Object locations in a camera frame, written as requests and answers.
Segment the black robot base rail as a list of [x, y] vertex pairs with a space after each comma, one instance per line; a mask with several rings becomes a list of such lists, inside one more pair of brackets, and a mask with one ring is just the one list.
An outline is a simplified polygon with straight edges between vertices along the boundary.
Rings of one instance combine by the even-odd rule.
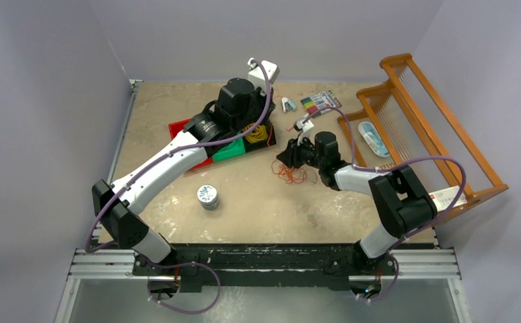
[[198, 244], [175, 243], [165, 268], [134, 257], [139, 277], [177, 277], [185, 293], [205, 286], [325, 287], [362, 294], [381, 290], [382, 280], [395, 274], [387, 254], [366, 263], [353, 258], [354, 243], [323, 244]]

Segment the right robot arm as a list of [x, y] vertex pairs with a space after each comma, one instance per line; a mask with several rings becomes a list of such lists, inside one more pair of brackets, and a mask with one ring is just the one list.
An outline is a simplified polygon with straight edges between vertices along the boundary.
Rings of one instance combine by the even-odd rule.
[[398, 240], [428, 224], [438, 214], [437, 207], [420, 179], [409, 166], [384, 173], [356, 170], [342, 159], [335, 134], [321, 131], [313, 141], [290, 139], [277, 160], [288, 168], [307, 165], [318, 170], [321, 182], [336, 191], [370, 195], [379, 224], [353, 247], [353, 265], [363, 274], [378, 267]]

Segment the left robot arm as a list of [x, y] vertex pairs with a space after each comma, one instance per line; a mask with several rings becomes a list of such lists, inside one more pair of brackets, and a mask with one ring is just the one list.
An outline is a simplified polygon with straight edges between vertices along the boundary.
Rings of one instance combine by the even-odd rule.
[[274, 108], [273, 84], [262, 79], [233, 78], [159, 152], [130, 174], [92, 186], [95, 224], [102, 224], [119, 248], [132, 249], [149, 259], [159, 275], [176, 266], [174, 249], [152, 230], [140, 214], [179, 176], [204, 162], [225, 146], [241, 139], [247, 130], [266, 121]]

